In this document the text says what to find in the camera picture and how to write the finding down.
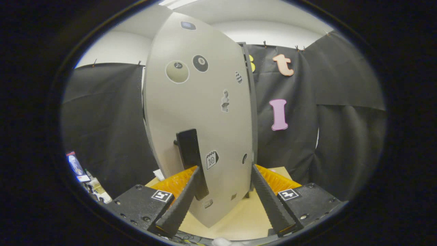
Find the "black fabric backdrop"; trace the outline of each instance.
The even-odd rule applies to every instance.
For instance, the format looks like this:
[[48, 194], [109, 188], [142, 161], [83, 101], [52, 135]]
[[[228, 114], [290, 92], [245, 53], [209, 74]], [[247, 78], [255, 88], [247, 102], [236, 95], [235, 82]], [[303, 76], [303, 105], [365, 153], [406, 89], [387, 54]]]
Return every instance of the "black fabric backdrop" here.
[[158, 165], [143, 124], [144, 66], [96, 64], [74, 70], [63, 99], [62, 137], [112, 198], [146, 184]]
[[[285, 166], [293, 180], [350, 199], [375, 168], [385, 135], [383, 97], [369, 64], [335, 31], [305, 51], [247, 48], [256, 66], [258, 164]], [[278, 54], [291, 59], [294, 75], [279, 72]], [[65, 93], [66, 150], [76, 151], [112, 197], [149, 182], [158, 169], [142, 121], [141, 74], [142, 66], [130, 64], [84, 66]], [[285, 130], [271, 129], [273, 99], [287, 100]]]

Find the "orange gripper pad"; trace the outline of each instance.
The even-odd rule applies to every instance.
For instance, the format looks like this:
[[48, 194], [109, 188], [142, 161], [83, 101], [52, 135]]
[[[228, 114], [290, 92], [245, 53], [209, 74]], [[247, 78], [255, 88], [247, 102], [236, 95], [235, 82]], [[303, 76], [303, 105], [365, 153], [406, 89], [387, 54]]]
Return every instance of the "orange gripper pad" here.
[[187, 185], [196, 168], [197, 166], [194, 166], [187, 170], [181, 171], [180, 173], [168, 177], [163, 181], [151, 186], [150, 188], [172, 193], [174, 195], [174, 200], [171, 205], [173, 205], [174, 201], [176, 201], [182, 190]]
[[255, 166], [258, 168], [261, 175], [267, 181], [275, 195], [277, 195], [277, 193], [280, 191], [294, 189], [302, 186], [301, 184], [296, 183], [293, 180], [287, 179], [286, 177], [277, 174], [271, 170], [268, 170], [267, 168], [264, 168], [260, 165], [255, 164]]

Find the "white wall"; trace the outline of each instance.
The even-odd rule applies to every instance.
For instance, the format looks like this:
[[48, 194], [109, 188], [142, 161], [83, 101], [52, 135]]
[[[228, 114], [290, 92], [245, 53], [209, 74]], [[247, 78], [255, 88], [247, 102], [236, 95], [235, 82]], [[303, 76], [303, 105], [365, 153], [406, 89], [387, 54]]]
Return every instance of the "white wall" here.
[[76, 67], [96, 63], [146, 64], [152, 41], [129, 32], [110, 31], [97, 40], [83, 55]]
[[[235, 42], [247, 44], [262, 45], [265, 40], [267, 45], [303, 49], [322, 37], [300, 27], [269, 21], [232, 21], [212, 26]], [[141, 61], [145, 65], [151, 43], [151, 39], [142, 35], [110, 31], [85, 52], [76, 67], [93, 64], [96, 59], [96, 63], [138, 64]]]
[[232, 21], [212, 25], [235, 42], [284, 46], [299, 49], [308, 47], [322, 36], [291, 25], [269, 21]]

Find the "pink letter i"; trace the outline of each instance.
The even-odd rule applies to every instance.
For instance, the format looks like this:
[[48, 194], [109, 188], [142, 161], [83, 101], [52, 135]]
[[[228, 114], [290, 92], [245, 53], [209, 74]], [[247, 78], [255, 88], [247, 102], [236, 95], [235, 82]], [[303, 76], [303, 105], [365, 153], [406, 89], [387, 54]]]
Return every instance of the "pink letter i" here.
[[275, 99], [269, 102], [273, 107], [273, 125], [272, 130], [285, 130], [288, 124], [285, 123], [284, 105], [287, 103], [284, 99]]

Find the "table surface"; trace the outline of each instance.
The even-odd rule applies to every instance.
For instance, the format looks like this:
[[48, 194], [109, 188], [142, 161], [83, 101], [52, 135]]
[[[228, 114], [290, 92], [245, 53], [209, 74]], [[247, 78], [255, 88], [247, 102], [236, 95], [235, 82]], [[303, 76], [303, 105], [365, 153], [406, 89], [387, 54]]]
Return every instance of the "table surface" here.
[[[270, 168], [270, 170], [291, 179], [285, 167]], [[154, 178], [146, 186], [151, 187], [158, 182], [159, 179]], [[224, 237], [228, 240], [250, 240], [267, 237], [270, 228], [272, 226], [254, 189], [249, 192], [249, 198], [243, 198], [212, 227], [207, 228], [188, 212], [179, 230], [211, 239]]]

